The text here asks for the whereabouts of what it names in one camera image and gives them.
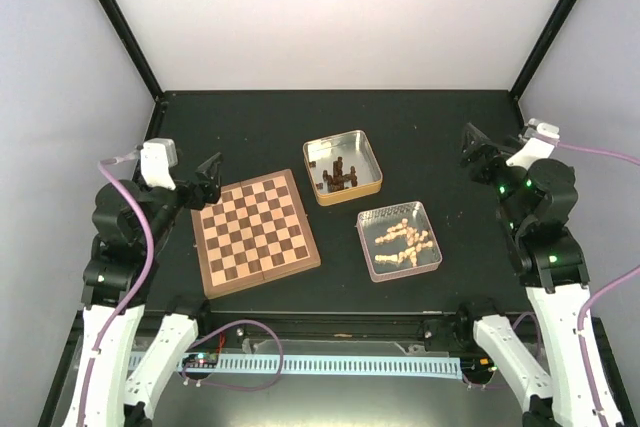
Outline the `wooden chess board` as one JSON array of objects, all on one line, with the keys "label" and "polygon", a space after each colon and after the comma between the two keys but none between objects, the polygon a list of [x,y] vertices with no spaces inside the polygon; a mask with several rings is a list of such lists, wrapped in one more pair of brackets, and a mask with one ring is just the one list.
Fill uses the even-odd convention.
[{"label": "wooden chess board", "polygon": [[191,212],[204,294],[220,298],[321,265],[289,169],[224,186]]}]

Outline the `gold tin box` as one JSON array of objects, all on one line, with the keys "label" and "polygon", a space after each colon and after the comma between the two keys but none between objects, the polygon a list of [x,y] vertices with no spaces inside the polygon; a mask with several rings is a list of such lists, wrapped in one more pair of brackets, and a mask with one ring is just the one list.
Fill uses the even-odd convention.
[{"label": "gold tin box", "polygon": [[310,140],[302,150],[320,206],[344,203],[381,190],[384,176],[363,130]]}]

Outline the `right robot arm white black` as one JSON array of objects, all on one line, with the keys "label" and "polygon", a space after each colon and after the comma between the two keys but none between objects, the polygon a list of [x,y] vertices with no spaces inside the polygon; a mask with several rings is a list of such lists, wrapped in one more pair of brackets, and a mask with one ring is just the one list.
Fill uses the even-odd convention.
[{"label": "right robot arm white black", "polygon": [[507,145],[471,123],[460,163],[490,186],[510,262],[524,287],[545,365],[518,338],[490,300],[460,306],[457,343],[481,349],[520,404],[525,426],[621,426],[624,423],[598,349],[585,256],[567,222],[578,201],[573,167],[553,158],[558,127],[530,120]]}]

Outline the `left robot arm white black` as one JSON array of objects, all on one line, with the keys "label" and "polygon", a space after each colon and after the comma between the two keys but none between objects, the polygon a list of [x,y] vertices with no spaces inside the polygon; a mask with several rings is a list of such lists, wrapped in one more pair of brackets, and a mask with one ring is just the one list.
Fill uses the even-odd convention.
[{"label": "left robot arm white black", "polygon": [[107,179],[96,194],[92,222],[97,234],[83,273],[82,353],[67,426],[150,426],[171,374],[187,349],[207,344],[215,323],[208,302],[176,297],[136,368],[129,360],[159,264],[176,218],[200,211],[221,197],[221,154],[203,162],[189,180],[172,187],[119,181],[100,162]]}]

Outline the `pile of dark chess pieces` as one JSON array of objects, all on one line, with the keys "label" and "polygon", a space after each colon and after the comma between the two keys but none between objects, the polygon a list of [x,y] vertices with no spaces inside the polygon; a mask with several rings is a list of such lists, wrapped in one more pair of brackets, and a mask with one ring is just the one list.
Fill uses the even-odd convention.
[{"label": "pile of dark chess pieces", "polygon": [[325,193],[335,193],[338,191],[355,188],[358,186],[357,171],[351,166],[347,172],[344,171],[344,159],[342,156],[336,157],[331,164],[331,170],[324,169],[321,180],[314,182],[317,191]]}]

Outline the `small circuit board left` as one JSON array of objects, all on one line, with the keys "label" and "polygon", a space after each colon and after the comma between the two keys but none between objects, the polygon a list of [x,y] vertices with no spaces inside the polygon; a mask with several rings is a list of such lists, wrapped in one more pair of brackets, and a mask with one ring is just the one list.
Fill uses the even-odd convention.
[{"label": "small circuit board left", "polygon": [[185,355],[182,361],[184,369],[213,369],[218,363],[218,354],[210,352],[193,352]]}]

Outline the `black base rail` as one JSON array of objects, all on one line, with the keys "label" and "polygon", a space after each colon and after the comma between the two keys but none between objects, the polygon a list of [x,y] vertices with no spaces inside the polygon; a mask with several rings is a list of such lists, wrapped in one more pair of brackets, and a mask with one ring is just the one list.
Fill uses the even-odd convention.
[{"label": "black base rail", "polygon": [[198,316],[200,333],[225,328],[228,341],[281,340],[433,341],[455,338],[457,318],[451,313],[258,313],[207,312]]}]

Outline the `right black frame post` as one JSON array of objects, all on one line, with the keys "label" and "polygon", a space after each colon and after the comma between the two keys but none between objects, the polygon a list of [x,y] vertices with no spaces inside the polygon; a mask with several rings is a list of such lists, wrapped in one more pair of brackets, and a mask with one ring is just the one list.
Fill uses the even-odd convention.
[{"label": "right black frame post", "polygon": [[522,98],[577,1],[578,0],[558,0],[556,2],[510,89],[510,96],[515,102],[518,102]]}]

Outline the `black frame post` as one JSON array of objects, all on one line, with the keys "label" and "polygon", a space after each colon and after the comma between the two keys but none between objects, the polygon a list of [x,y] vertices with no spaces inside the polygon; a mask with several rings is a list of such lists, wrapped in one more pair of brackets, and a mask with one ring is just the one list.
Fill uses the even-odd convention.
[{"label": "black frame post", "polygon": [[510,96],[515,102],[518,102],[522,98],[577,1],[578,0],[558,0],[556,2],[510,89]]},{"label": "black frame post", "polygon": [[118,1],[98,0],[98,2],[111,23],[120,42],[124,46],[125,51],[127,52],[147,90],[151,94],[151,97],[155,101],[158,101],[163,97],[163,89],[154,75],[146,56],[144,55],[124,13],[119,6]]}]

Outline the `left black frame post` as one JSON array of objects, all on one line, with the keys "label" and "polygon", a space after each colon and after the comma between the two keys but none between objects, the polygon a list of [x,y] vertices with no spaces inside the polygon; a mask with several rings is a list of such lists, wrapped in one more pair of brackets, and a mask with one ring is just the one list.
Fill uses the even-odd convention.
[{"label": "left black frame post", "polygon": [[124,46],[125,51],[127,52],[147,90],[151,94],[151,97],[155,101],[158,101],[163,97],[163,89],[154,75],[146,56],[144,55],[124,13],[119,6],[118,1],[98,0],[98,2],[111,23],[120,42]]}]

